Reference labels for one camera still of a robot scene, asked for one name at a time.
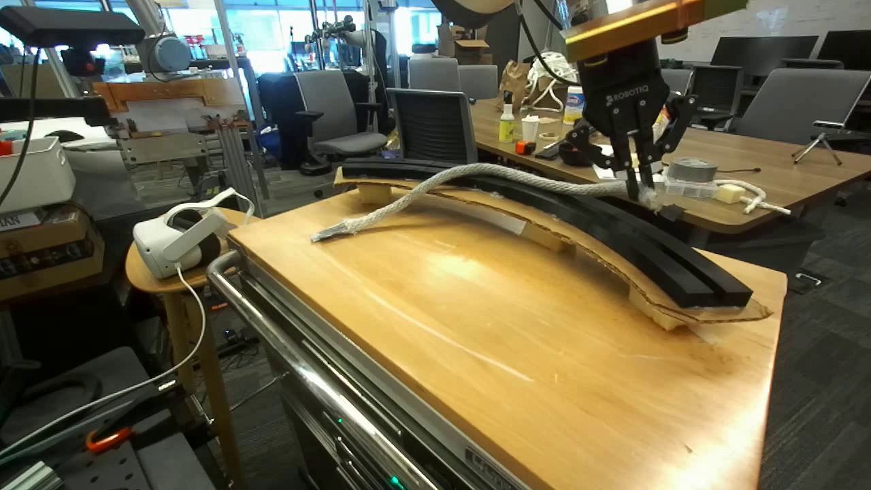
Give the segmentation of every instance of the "white device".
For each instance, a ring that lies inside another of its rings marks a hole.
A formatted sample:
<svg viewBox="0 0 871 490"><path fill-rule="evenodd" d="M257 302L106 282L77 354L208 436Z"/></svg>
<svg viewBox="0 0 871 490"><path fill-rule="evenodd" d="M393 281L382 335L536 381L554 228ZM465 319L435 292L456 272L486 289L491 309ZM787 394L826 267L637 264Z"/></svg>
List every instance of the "white device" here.
<svg viewBox="0 0 871 490"><path fill-rule="evenodd" d="M253 215L252 199L226 188L208 202L186 202L158 218L136 223L135 243L148 270L156 278L171 278L178 264L190 270L214 260L220 252L220 240L233 228L215 207L233 196L243 199L249 215Z"/></svg>

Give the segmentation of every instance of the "wall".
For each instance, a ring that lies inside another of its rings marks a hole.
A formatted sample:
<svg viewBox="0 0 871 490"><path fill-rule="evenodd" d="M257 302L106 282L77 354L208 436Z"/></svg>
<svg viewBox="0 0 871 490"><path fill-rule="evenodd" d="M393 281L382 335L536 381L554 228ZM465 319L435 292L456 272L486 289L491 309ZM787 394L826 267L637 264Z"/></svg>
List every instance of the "wall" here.
<svg viewBox="0 0 871 490"><path fill-rule="evenodd" d="M695 25L684 42L661 57L709 63L721 34L826 34L826 29L871 29L871 0L750 0L743 10Z"/></svg>

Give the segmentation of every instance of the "robotic arm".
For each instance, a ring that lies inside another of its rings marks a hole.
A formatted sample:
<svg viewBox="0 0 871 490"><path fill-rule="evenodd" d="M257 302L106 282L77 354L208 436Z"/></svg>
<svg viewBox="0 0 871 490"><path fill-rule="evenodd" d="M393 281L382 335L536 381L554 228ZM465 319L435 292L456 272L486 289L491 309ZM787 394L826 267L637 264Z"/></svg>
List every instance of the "robotic arm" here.
<svg viewBox="0 0 871 490"><path fill-rule="evenodd" d="M480 26L516 0L433 0L459 25ZM571 29L567 29L567 57L581 66L586 90L586 123L612 143L611 166L626 177L626 192L653 188L653 164L678 146L691 97L671 100L671 87L659 72L657 38L682 41L689 25L743 7L750 0L567 0L571 3ZM653 123L667 106L671 125L653 140Z"/></svg>

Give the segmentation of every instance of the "bottle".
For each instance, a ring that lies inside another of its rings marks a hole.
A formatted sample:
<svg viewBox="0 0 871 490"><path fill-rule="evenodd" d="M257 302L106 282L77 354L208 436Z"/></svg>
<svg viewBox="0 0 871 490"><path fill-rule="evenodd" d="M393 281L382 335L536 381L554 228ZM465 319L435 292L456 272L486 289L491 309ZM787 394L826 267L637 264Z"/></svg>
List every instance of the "bottle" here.
<svg viewBox="0 0 871 490"><path fill-rule="evenodd" d="M501 116L498 116L498 140L512 140L516 139L516 109L512 109L512 96L501 102Z"/></svg>
<svg viewBox="0 0 871 490"><path fill-rule="evenodd" d="M571 85L567 90L565 125L574 125L584 116L586 96L584 87Z"/></svg>

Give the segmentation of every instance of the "stool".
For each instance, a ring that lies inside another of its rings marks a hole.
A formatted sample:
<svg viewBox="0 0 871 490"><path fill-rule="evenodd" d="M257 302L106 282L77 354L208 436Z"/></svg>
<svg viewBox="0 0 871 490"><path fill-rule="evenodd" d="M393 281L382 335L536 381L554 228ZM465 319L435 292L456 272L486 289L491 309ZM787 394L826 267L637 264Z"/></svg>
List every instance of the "stool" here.
<svg viewBox="0 0 871 490"><path fill-rule="evenodd" d="M220 215L229 223L257 221L257 218L249 218L234 209L220 209ZM148 270L136 245L128 248L126 274L135 289L162 298L163 313L166 313L166 335L171 343L171 357L175 357L175 361L180 361L190 351L190 345L197 343L197 335L200 335L197 298L190 297L190 292L186 289L184 281L178 281L178 278L158 281ZM186 270L186 281L193 289L208 286L208 270L204 267ZM238 447L238 436L234 436L234 425L233 425L233 414L229 414L229 403L226 403L226 390L223 390L223 375L220 375L220 365L218 365L218 349L215 349L215 338L211 332L204 335L204 343L201 343L197 358L178 369L178 377L188 392L193 392L193 365L200 365L200 373L201 373L201 381L204 381L204 390L211 398L215 436L220 440L226 475L234 481L234 488L246 488L241 447Z"/></svg>

